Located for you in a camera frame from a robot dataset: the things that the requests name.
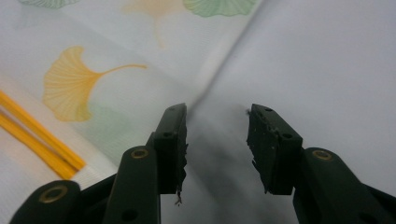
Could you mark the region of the yellow chopstick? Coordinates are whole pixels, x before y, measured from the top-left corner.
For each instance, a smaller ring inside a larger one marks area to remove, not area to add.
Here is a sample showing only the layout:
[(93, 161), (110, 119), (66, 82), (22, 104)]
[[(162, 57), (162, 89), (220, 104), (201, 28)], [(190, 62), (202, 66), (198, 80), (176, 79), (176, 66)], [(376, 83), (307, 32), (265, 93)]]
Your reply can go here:
[(25, 131), (71, 165), (77, 172), (86, 165), (86, 162), (78, 154), (47, 130), (3, 91), (0, 91), (0, 113), (7, 115), (14, 122), (21, 125)]
[(31, 149), (60, 178), (69, 180), (77, 173), (71, 165), (51, 152), (44, 144), (25, 131), (21, 125), (2, 113), (0, 113), (0, 126)]

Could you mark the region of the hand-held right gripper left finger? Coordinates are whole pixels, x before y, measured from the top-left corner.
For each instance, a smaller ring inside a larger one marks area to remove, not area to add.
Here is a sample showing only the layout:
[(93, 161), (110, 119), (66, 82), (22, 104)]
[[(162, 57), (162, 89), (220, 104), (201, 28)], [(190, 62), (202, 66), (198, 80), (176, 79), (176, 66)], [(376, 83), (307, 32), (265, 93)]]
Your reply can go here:
[(184, 104), (166, 108), (147, 143), (123, 153), (103, 224), (161, 224), (161, 196), (179, 195), (186, 177), (186, 117)]

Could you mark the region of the white leaf-print cloth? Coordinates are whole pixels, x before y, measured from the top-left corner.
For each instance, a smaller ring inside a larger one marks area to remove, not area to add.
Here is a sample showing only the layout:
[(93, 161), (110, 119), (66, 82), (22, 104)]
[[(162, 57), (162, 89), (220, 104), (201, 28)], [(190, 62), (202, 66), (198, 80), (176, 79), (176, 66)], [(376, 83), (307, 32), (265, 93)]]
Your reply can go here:
[(0, 0), (0, 92), (113, 175), (170, 105), (194, 105), (263, 0)]

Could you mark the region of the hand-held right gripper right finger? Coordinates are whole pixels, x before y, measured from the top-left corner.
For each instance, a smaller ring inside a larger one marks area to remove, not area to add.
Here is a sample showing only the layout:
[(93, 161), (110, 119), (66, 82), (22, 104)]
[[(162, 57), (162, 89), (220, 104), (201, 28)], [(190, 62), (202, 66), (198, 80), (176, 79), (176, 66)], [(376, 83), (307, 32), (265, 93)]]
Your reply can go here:
[(303, 148), (303, 138), (275, 110), (254, 104), (247, 145), (264, 190), (291, 195), (300, 224), (371, 224), (371, 194), (342, 159)]

